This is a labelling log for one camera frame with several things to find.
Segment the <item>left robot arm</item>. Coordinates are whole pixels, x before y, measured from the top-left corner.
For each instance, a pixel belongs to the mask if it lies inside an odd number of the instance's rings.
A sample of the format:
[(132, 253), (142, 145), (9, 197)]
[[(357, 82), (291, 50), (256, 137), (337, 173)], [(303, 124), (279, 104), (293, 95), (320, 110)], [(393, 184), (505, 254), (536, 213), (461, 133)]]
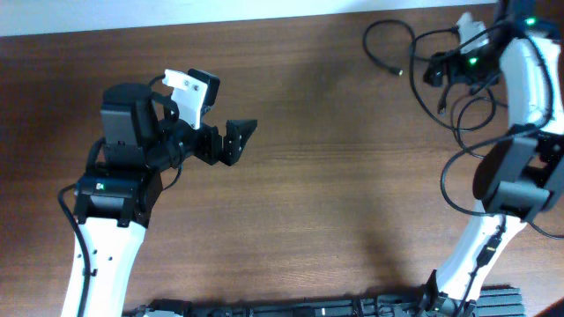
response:
[(152, 208), (164, 191), (161, 175), (195, 156), (234, 165), (257, 127), (229, 120), (191, 128), (177, 104), (146, 84), (119, 84), (103, 93), (104, 135), (89, 151), (85, 172), (57, 200), (75, 234), (64, 316), (119, 316)]

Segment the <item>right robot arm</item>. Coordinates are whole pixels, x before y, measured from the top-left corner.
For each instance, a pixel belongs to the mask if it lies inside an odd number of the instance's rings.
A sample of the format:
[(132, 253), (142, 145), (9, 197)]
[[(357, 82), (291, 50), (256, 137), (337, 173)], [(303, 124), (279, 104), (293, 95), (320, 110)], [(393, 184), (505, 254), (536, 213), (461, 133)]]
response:
[(478, 315), (482, 285), (503, 249), (563, 193), (558, 27), (536, 17), (532, 1), (502, 1), (492, 25), (466, 14), (453, 33), (459, 45), (427, 58), (425, 81), (474, 92), (504, 83), (508, 129), (483, 142), (469, 224), (411, 303), (411, 316)]

